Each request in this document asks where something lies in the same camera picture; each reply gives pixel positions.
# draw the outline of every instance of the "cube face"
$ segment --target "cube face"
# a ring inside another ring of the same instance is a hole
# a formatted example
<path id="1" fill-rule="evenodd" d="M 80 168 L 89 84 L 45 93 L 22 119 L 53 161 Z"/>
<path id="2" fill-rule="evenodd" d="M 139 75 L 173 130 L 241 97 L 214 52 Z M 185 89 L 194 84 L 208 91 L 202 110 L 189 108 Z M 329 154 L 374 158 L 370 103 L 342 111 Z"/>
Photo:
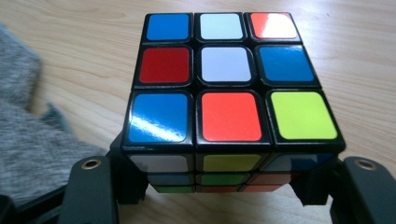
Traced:
<path id="1" fill-rule="evenodd" d="M 196 38 L 201 43 L 243 42 L 247 34 L 241 13 L 196 13 Z"/>
<path id="2" fill-rule="evenodd" d="M 268 192 L 345 142 L 289 13 L 159 13 L 121 148 L 158 192 Z"/>
<path id="3" fill-rule="evenodd" d="M 255 53 L 265 86 L 320 89 L 318 78 L 302 46 L 258 46 Z"/>
<path id="4" fill-rule="evenodd" d="M 183 42 L 192 36 L 190 13 L 148 14 L 143 42 Z"/>
<path id="5" fill-rule="evenodd" d="M 255 12 L 246 13 L 249 34 L 258 43 L 300 43 L 301 38 L 289 13 Z"/>

